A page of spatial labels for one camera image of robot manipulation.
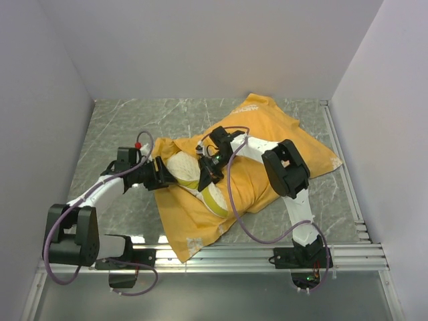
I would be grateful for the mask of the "cream pillow yellow trim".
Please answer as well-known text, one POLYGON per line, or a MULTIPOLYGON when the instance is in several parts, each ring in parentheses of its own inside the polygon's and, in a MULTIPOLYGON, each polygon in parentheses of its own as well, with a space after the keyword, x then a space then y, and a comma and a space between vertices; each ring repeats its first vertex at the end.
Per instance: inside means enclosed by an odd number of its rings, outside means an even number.
POLYGON ((196 158, 180 151, 167 160, 167 168, 179 186, 200 200, 212 214, 228 218, 227 202, 214 183, 198 191, 201 171, 196 158))

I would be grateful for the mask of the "blue and orange pillowcase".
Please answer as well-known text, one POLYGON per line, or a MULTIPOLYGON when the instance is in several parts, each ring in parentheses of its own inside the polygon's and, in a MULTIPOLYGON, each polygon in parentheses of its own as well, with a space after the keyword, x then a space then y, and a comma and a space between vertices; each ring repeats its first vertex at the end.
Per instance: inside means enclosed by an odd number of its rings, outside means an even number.
POLYGON ((256 147, 267 141, 271 148, 291 140, 306 163, 310 178, 330 173, 342 160, 327 146, 300 127, 299 120, 281 111, 273 98, 249 94, 217 123, 227 132, 248 133, 246 144, 233 161, 221 169, 218 183, 198 190, 201 171, 196 147, 211 144, 210 130, 191 138, 158 138, 153 156, 160 156, 178 183, 155 191, 156 204, 169 244, 178 260, 185 263, 198 251, 216 242, 236 222, 237 215, 257 213, 279 196, 272 189, 256 147))

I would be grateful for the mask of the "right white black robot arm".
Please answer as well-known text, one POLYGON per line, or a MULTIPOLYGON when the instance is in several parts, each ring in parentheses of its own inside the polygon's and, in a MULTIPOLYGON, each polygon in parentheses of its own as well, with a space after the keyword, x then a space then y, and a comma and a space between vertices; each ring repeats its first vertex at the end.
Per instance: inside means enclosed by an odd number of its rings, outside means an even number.
POLYGON ((285 268, 314 268, 330 252, 322 232, 313 222, 308 187, 310 170, 291 140, 272 142, 250 136, 249 128, 234 127, 232 133, 219 126, 207 135, 217 152, 210 155, 204 142, 197 143, 200 179, 198 190, 210 183, 231 178, 231 165, 236 156, 243 156, 264 166, 271 188, 284 201, 291 221, 287 231, 292 235, 290 257, 285 268))

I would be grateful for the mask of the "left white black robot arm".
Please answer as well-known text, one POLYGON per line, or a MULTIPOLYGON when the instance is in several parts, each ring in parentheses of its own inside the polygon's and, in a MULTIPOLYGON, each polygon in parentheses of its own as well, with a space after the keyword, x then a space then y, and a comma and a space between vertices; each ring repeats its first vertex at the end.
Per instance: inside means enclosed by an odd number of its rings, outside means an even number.
POLYGON ((120 269, 129 268, 135 258, 131 238, 100 235, 97 216, 135 185, 153 191, 177 182, 161 157, 150 156, 149 147, 120 147, 116 160, 86 192, 49 208, 42 250, 45 264, 89 267, 96 261, 111 260, 120 269))

